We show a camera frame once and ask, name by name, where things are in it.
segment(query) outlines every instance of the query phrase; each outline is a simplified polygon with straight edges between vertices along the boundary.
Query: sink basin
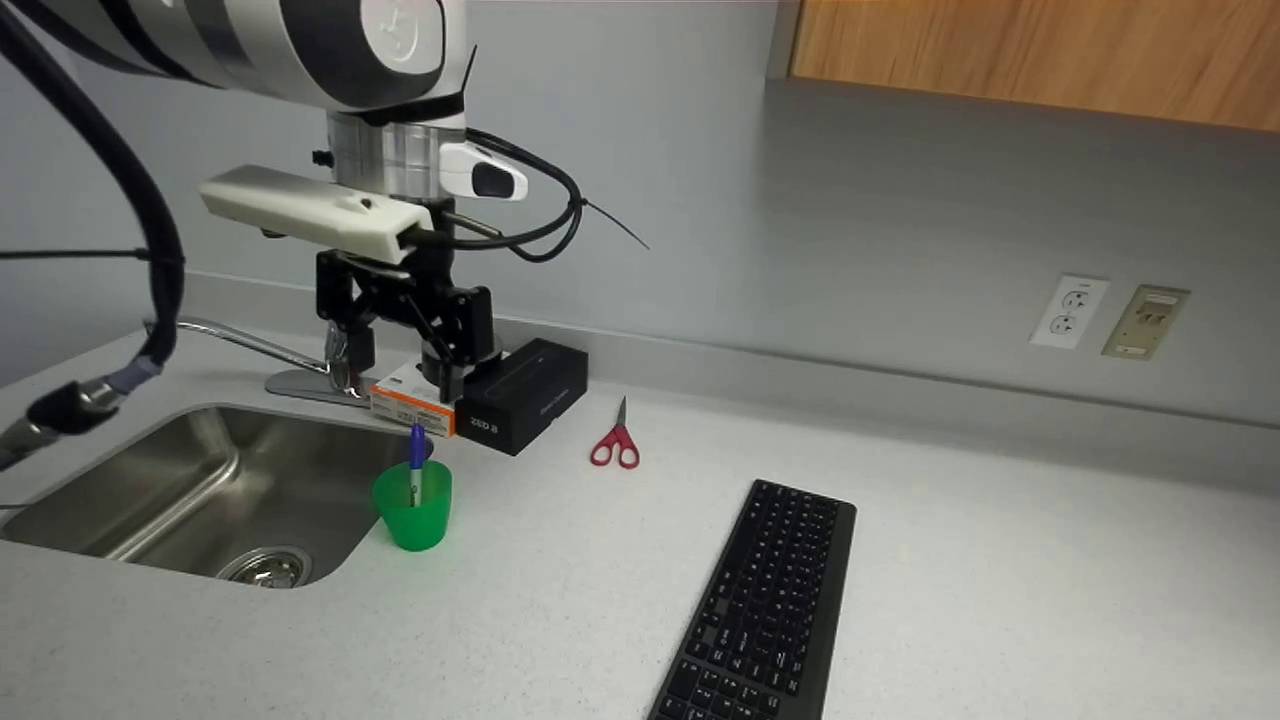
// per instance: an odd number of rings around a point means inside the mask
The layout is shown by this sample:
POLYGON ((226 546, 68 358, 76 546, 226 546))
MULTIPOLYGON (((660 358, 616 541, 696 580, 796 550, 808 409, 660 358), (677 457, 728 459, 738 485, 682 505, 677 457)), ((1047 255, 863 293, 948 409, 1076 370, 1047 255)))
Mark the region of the sink basin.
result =
POLYGON ((264 590, 329 576, 373 529, 373 481, 405 439, 199 409, 12 515, 0 536, 264 590))

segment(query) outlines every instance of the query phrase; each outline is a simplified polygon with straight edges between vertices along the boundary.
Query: red scissors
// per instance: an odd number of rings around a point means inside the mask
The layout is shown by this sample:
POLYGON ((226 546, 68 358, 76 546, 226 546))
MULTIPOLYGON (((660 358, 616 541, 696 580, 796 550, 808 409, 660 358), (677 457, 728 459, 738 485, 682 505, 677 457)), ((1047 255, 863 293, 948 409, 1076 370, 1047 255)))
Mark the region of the red scissors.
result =
POLYGON ((616 424, 598 437, 598 446, 592 449, 592 464, 620 464, 620 468, 640 468, 640 449, 627 433, 627 402, 616 409, 616 424))

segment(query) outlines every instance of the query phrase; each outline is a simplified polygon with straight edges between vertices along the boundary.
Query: countertop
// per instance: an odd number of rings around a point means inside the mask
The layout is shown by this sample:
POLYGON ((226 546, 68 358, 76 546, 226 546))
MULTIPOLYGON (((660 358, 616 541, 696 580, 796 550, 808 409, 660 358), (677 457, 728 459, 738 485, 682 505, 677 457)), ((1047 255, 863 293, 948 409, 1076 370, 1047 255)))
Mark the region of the countertop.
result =
MULTIPOLYGON (((117 370, 107 346, 0 392, 117 370)), ((95 437, 2 474, 22 505, 208 405, 270 402, 270 359, 186 337, 95 437)), ((525 457, 442 439, 434 553, 385 529, 329 580, 260 592, 0 546, 0 717, 12 720, 640 720, 756 475, 860 507, 833 720, 1270 720, 1280 502, 931 446, 860 422, 592 383, 525 457), (631 402, 636 474, 584 457, 631 402)))

